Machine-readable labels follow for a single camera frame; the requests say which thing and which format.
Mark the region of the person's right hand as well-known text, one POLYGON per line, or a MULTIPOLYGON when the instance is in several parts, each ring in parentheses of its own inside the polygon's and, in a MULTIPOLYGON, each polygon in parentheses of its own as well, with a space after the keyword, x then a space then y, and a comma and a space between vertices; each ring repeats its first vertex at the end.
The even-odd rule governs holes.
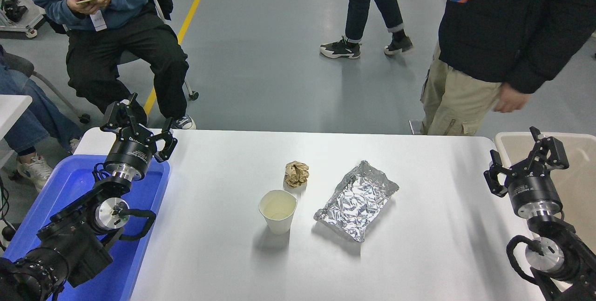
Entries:
POLYGON ((82 2, 79 4, 80 1, 85 0, 66 0, 68 8, 70 8, 73 13, 90 15, 95 12, 95 5, 93 2, 82 2))

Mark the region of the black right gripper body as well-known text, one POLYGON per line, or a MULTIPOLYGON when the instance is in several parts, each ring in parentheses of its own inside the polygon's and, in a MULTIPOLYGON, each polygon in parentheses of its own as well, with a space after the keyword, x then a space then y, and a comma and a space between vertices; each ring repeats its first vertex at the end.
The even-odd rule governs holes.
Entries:
POLYGON ((508 177, 507 189, 515 215, 554 215, 563 205, 547 175, 508 177))

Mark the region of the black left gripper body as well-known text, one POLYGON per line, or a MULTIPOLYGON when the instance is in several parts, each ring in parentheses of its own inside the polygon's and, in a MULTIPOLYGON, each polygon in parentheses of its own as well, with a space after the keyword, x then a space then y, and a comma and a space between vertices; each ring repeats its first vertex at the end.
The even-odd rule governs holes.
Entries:
POLYGON ((104 161, 104 169, 115 172, 134 169, 136 174, 145 174, 151 162, 152 152, 149 147, 128 137, 117 138, 104 161))

